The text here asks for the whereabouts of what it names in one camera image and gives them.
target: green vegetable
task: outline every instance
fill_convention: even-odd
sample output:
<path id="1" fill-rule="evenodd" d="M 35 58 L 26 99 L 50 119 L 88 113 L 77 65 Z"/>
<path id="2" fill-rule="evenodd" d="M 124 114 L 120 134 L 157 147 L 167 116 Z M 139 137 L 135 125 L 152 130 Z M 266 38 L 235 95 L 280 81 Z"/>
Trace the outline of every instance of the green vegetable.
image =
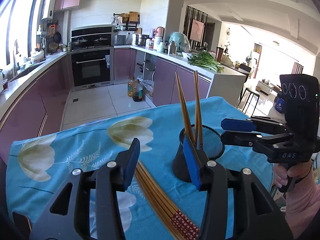
<path id="1" fill-rule="evenodd" d="M 207 51 L 201 51 L 194 54 L 192 57 L 188 58 L 188 61 L 190 65 L 207 68 L 219 73 L 224 69 L 224 67 Z"/>

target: blue tablecloth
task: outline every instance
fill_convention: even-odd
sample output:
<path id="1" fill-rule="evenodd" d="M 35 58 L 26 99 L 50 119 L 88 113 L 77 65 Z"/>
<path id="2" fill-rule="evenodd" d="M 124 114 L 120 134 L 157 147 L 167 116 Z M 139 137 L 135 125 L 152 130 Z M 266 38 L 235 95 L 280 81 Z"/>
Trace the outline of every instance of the blue tablecloth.
<path id="1" fill-rule="evenodd" d="M 194 120 L 195 103 L 187 103 Z M 224 118 L 245 119 L 246 116 L 223 98 L 201 100 L 203 125 L 223 130 Z M 169 198 L 198 227 L 205 205 L 205 192 L 196 191 L 190 183 L 178 180 L 171 168 L 179 146 L 183 128 L 180 105 L 168 105 L 143 112 L 81 125 L 56 134 L 18 141 L 12 144 L 6 176 L 9 215 L 24 214 L 35 223 L 52 194 L 74 168 L 84 171 L 99 168 L 114 160 L 118 152 L 128 148 L 132 139 L 141 142 L 140 160 Z M 217 160 L 232 170 L 250 168 L 269 189 L 272 166 L 262 154 L 251 148 L 226 146 Z M 172 239 L 162 225 L 135 178 L 128 190 L 118 193 L 119 210 L 127 239 Z M 95 230 L 95 192 L 91 194 L 90 225 Z M 228 225 L 226 238 L 232 236 L 233 199 L 228 197 Z"/>

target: teal appliance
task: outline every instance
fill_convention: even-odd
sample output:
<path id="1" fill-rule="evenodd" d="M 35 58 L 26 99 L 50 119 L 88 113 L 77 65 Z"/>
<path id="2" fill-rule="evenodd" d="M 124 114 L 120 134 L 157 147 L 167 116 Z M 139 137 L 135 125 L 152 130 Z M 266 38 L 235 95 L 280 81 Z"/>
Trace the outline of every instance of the teal appliance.
<path id="1" fill-rule="evenodd" d="M 170 36 L 170 41 L 174 41 L 177 47 L 177 52 L 189 52 L 190 43 L 186 35 L 183 33 L 173 32 Z"/>

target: wooden cutting board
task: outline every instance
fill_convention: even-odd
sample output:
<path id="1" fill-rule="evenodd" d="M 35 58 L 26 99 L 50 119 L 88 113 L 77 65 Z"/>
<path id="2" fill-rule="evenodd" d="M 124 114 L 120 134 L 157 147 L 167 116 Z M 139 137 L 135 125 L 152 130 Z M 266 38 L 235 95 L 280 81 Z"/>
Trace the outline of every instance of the wooden cutting board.
<path id="1" fill-rule="evenodd" d="M 138 12 L 130 12 L 129 21 L 130 22 L 140 22 L 140 14 Z"/>

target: hand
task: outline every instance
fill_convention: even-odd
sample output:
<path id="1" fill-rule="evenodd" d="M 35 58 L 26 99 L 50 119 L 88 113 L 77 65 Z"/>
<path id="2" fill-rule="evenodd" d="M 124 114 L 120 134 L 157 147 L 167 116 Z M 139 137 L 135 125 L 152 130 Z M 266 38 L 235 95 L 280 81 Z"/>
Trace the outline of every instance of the hand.
<path id="1" fill-rule="evenodd" d="M 288 171 L 285 167 L 281 166 L 279 163 L 273 165 L 274 172 L 274 182 L 277 187 L 282 187 L 288 184 L 287 177 L 297 177 L 301 179 L 308 175 L 311 168 L 311 160 L 307 163 L 299 163 L 291 167 Z"/>

